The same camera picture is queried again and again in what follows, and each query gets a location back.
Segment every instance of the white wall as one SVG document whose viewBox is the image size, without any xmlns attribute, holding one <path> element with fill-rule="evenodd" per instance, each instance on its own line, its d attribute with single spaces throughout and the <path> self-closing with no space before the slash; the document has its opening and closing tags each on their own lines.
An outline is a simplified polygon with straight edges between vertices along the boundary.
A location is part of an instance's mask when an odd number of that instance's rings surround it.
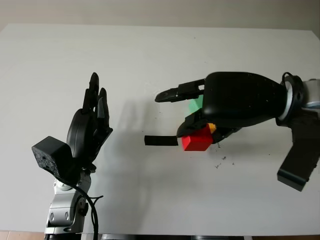
<svg viewBox="0 0 320 240">
<path fill-rule="evenodd" d="M 8 23 L 313 30 L 320 0 L 0 0 Z"/>
</svg>

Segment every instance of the red cube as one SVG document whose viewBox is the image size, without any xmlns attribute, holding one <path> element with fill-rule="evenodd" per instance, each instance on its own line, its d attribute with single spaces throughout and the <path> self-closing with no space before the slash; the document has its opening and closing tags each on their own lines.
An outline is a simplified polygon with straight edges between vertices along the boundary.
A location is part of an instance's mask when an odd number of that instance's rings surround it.
<svg viewBox="0 0 320 240">
<path fill-rule="evenodd" d="M 181 139 L 185 151 L 205 151 L 214 141 L 208 124 L 189 136 L 183 136 Z"/>
</svg>

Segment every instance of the green cube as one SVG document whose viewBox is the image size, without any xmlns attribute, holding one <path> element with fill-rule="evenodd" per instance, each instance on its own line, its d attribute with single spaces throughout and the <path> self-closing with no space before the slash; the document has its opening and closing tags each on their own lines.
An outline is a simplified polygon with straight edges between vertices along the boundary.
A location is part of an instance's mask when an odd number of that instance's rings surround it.
<svg viewBox="0 0 320 240">
<path fill-rule="evenodd" d="M 189 110 L 190 110 L 190 113 L 194 113 L 196 111 L 198 111 L 199 109 L 202 108 L 202 103 L 204 101 L 204 96 L 203 95 L 200 95 L 198 98 L 196 99 L 191 99 L 189 101 Z"/>
</svg>

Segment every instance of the orange object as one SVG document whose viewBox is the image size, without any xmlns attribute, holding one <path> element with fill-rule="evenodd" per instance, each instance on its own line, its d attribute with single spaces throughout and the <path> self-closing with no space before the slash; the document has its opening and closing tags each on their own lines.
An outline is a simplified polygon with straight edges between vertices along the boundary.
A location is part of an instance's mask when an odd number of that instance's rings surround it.
<svg viewBox="0 0 320 240">
<path fill-rule="evenodd" d="M 205 151 L 214 141 L 208 124 L 189 136 L 183 136 L 181 139 L 185 151 Z"/>
<path fill-rule="evenodd" d="M 210 132 L 211 134 L 213 134 L 216 130 L 217 130 L 217 127 L 215 124 L 213 123 L 208 123 L 209 127 L 210 127 Z"/>
</svg>

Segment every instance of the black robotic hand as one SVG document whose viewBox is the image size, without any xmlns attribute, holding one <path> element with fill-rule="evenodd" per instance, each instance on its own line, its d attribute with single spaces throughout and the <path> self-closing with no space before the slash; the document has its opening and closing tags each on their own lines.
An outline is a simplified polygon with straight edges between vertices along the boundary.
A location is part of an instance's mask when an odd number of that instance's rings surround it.
<svg viewBox="0 0 320 240">
<path fill-rule="evenodd" d="M 205 79 L 180 84 L 159 93 L 155 101 L 177 102 L 203 95 L 202 108 L 187 116 L 178 138 L 216 125 L 213 143 L 243 127 L 276 118 L 278 126 L 292 130 L 293 146 L 278 180 L 302 191 L 320 157 L 320 80 L 306 82 L 286 72 L 281 84 L 249 72 L 214 72 Z"/>
<path fill-rule="evenodd" d="M 40 168 L 57 179 L 76 183 L 82 170 L 91 173 L 96 170 L 93 161 L 112 131 L 107 92 L 101 88 L 99 93 L 99 77 L 94 72 L 85 90 L 83 106 L 73 116 L 66 143 L 48 136 L 34 145 L 32 151 Z"/>
</svg>

